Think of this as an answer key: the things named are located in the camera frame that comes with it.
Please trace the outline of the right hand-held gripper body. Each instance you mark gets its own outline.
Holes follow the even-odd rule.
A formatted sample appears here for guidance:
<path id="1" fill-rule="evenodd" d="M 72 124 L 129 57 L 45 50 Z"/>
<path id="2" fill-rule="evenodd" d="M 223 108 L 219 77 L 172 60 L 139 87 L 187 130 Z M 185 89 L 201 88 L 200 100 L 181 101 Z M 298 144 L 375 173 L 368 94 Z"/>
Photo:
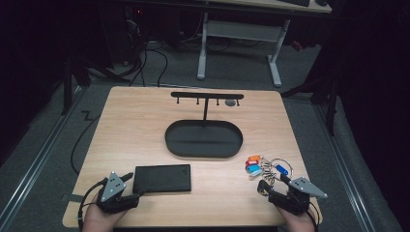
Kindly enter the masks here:
<path id="1" fill-rule="evenodd" d="M 307 178 L 300 177 L 295 180 L 290 179 L 286 194 L 272 190 L 269 202 L 298 216 L 308 211 L 311 197 L 327 198 L 328 194 Z"/>

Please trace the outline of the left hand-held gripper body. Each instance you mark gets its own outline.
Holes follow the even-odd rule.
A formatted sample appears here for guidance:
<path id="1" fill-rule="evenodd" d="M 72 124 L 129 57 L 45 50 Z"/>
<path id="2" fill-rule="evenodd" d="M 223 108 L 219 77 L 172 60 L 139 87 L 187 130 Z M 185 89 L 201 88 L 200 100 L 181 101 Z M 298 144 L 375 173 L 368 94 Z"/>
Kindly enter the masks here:
<path id="1" fill-rule="evenodd" d="M 122 195 L 127 184 L 123 182 L 120 177 L 122 176 L 111 172 L 107 181 L 103 184 L 102 189 L 99 191 L 97 206 L 107 214 L 117 214 L 136 208 L 139 203 L 139 198 L 133 194 L 129 196 Z"/>

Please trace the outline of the black wallet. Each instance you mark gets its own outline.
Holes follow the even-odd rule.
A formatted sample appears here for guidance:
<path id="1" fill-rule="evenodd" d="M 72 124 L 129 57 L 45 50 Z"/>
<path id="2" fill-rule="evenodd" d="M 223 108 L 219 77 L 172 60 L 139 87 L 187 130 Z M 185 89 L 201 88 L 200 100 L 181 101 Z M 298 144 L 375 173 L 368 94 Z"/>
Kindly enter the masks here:
<path id="1" fill-rule="evenodd" d="M 137 166 L 133 193 L 191 191 L 189 164 Z"/>

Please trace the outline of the black key stand with tray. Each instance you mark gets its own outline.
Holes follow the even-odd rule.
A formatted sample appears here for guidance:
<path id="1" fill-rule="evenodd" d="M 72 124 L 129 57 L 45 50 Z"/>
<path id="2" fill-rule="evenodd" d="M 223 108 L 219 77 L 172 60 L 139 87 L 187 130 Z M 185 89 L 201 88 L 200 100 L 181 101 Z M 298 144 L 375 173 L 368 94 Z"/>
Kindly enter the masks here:
<path id="1" fill-rule="evenodd" d="M 209 101 L 233 101 L 239 106 L 243 94 L 217 94 L 172 92 L 171 97 L 180 102 L 180 98 L 204 100 L 203 118 L 200 120 L 178 120 L 165 131 L 164 140 L 167 149 L 182 158 L 229 159 L 235 156 L 243 145 L 241 130 L 228 121 L 209 120 Z"/>

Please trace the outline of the person's left hand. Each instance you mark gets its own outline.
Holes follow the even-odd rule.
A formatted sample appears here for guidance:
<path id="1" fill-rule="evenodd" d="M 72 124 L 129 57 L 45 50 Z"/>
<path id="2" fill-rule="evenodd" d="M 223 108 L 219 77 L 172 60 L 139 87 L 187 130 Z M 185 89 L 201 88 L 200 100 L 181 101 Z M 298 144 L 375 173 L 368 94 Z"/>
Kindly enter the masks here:
<path id="1" fill-rule="evenodd" d="M 107 214 L 97 205 L 98 196 L 92 199 L 92 204 L 87 207 L 81 232 L 113 232 L 116 224 L 125 216 L 127 211 L 117 214 Z"/>

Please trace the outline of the person's right hand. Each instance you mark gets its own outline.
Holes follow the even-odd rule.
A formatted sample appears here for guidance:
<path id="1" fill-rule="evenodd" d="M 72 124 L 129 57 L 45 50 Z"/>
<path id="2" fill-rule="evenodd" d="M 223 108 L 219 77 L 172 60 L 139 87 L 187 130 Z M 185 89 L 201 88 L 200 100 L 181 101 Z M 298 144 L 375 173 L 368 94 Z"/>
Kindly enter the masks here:
<path id="1" fill-rule="evenodd" d="M 284 218 L 289 232 L 317 232 L 316 221 L 312 211 L 296 216 L 280 207 L 277 207 L 277 210 Z"/>

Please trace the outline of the black metal stand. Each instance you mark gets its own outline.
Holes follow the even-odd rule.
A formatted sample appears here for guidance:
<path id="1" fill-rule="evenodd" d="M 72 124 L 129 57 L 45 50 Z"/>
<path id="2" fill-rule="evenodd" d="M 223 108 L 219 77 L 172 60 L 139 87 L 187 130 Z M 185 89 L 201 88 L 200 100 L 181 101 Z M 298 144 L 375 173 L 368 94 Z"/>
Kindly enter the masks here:
<path id="1" fill-rule="evenodd" d="M 334 119 L 337 113 L 337 87 L 338 78 L 333 75 L 328 75 L 307 81 L 306 83 L 281 93 L 280 95 L 283 98 L 289 98 L 298 93 L 311 93 L 310 102 L 312 104 L 321 105 L 325 103 L 327 105 L 325 116 L 326 129 L 331 136 L 334 136 Z"/>
<path id="2" fill-rule="evenodd" d="M 64 98 L 62 114 L 67 115 L 73 103 L 73 79 L 80 87 L 88 87 L 91 79 L 83 59 L 78 55 L 70 55 L 64 63 Z"/>

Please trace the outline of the black computer tower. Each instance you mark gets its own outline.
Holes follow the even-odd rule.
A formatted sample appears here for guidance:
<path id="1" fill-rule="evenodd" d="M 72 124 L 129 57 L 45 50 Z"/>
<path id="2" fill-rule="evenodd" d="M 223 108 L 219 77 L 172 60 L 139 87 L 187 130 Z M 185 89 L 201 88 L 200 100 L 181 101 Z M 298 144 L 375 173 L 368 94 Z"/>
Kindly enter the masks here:
<path id="1" fill-rule="evenodd" d="M 124 11 L 131 48 L 130 62 L 135 65 L 144 46 L 142 11 L 140 8 L 131 6 L 125 7 Z"/>

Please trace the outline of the black keyboard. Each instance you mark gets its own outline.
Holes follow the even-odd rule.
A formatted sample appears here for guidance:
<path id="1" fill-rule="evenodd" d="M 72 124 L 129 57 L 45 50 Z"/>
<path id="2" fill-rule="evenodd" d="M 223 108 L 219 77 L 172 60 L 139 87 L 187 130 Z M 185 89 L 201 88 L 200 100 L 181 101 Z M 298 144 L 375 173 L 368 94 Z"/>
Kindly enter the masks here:
<path id="1" fill-rule="evenodd" d="M 288 3 L 288 4 L 293 4 L 296 6 L 301 6 L 301 7 L 309 7 L 309 0 L 278 0 L 280 2 Z"/>

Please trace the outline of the metal floor rail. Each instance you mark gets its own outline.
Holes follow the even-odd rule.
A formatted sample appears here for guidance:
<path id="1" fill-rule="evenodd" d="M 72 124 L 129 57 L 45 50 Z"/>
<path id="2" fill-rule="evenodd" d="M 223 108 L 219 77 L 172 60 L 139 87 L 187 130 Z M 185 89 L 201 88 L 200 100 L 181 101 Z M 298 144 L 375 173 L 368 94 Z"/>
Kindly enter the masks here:
<path id="1" fill-rule="evenodd" d="M 348 169 L 348 165 L 346 164 L 342 156 L 342 152 L 337 144 L 337 140 L 333 135 L 330 134 L 327 128 L 326 116 L 323 108 L 320 105 L 314 105 L 313 110 L 330 144 L 333 158 L 335 160 L 337 167 L 337 172 L 339 173 L 341 182 L 349 199 L 350 205 L 354 211 L 358 223 L 360 224 L 360 227 L 362 228 L 362 231 L 375 232 L 375 227 L 366 209 L 365 202 L 361 194 L 359 193 L 356 183 L 353 180 L 353 177 Z"/>
<path id="2" fill-rule="evenodd" d="M 64 88 L 60 88 L 30 124 L 28 131 L 0 168 L 0 232 L 7 232 L 32 186 L 35 185 L 55 141 L 67 123 L 73 108 L 86 93 L 75 87 L 71 105 L 63 106 Z"/>

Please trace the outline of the white desk frame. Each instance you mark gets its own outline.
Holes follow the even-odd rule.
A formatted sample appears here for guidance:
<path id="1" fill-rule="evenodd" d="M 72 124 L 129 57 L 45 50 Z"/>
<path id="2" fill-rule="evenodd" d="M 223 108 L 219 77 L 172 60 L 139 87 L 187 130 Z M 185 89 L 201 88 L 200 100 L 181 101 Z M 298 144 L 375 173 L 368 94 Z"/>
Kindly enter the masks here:
<path id="1" fill-rule="evenodd" d="M 227 6 L 232 7 L 255 7 L 260 10 L 277 10 L 280 13 L 286 14 L 328 15 L 332 12 L 332 8 L 329 5 L 321 7 L 315 2 L 315 0 L 309 1 L 309 7 L 296 6 L 278 0 L 205 0 L 205 5 L 207 7 L 216 4 L 226 4 Z M 209 19 L 208 14 L 204 13 L 197 78 L 202 80 L 206 76 L 207 39 L 209 37 L 268 42 L 275 44 L 273 53 L 267 56 L 267 61 L 273 83 L 276 87 L 280 87 L 282 83 L 278 73 L 277 59 L 287 34 L 290 21 L 290 17 L 287 16 L 281 25 L 262 25 L 247 23 L 244 21 L 240 22 L 238 19 L 232 21 L 226 19 Z"/>

